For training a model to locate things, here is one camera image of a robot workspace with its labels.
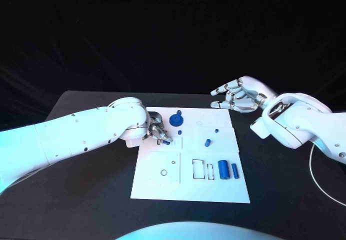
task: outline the blue knob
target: blue knob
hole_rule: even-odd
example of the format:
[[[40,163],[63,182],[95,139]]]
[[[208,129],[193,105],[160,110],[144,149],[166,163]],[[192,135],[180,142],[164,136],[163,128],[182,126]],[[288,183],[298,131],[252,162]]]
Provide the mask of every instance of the blue knob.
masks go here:
[[[205,144],[203,144],[203,145],[205,145],[206,147],[209,147],[209,145],[211,145],[211,142],[212,142],[212,141],[211,141],[211,139],[206,139],[206,142],[205,142]]]
[[[173,114],[169,118],[169,123],[172,126],[179,127],[185,122],[185,119],[182,117],[182,111],[177,110],[176,114]]]

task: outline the black tabletop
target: black tabletop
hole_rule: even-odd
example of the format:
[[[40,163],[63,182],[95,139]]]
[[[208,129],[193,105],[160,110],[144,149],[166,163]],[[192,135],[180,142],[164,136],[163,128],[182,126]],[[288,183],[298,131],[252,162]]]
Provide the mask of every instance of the black tabletop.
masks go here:
[[[130,96],[147,107],[180,108],[209,108],[211,102],[224,98],[68,91],[46,120]],[[251,204],[130,199],[138,148],[127,148],[118,140],[62,160],[4,191],[0,238],[115,239],[144,227],[179,221],[228,224],[284,239],[346,238],[346,207],[327,198],[311,179],[311,143],[290,149],[271,136],[261,139],[249,129],[260,110],[247,114],[229,111],[229,115]],[[311,168],[326,192],[346,202],[346,168],[317,148]]]

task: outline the black curtain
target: black curtain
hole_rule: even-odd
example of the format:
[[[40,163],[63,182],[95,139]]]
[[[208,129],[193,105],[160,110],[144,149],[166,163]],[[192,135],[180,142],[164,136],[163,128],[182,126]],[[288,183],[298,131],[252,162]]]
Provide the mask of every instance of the black curtain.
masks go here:
[[[76,91],[209,94],[248,75],[346,111],[342,5],[293,1],[0,3],[0,129]]]

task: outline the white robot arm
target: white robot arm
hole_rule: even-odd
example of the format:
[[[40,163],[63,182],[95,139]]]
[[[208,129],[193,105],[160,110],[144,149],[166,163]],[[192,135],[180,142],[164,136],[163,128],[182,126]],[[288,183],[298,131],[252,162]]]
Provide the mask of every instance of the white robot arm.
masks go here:
[[[0,132],[0,193],[58,161],[125,140],[128,148],[153,136],[169,144],[162,116],[147,112],[134,97],[107,107],[76,112],[55,120]]]
[[[271,134],[291,149],[311,141],[327,157],[346,164],[346,113],[333,113],[329,107],[303,93],[278,95],[249,76],[222,85],[212,95],[226,92],[224,102],[213,108],[248,113],[262,108],[261,117],[249,128],[264,139]]]

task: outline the white board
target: white board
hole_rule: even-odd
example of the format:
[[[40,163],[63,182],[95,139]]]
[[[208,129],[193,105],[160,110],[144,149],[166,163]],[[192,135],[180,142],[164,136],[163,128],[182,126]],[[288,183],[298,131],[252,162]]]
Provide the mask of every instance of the white board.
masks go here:
[[[147,110],[160,113],[173,142],[157,145],[151,137],[144,140],[138,148],[131,199],[251,203],[229,111],[176,107],[147,107]],[[183,124],[175,127],[169,119],[177,110]],[[231,179],[221,179],[219,160],[228,161]],[[211,164],[213,180],[209,179]],[[231,164],[236,164],[238,179]]]

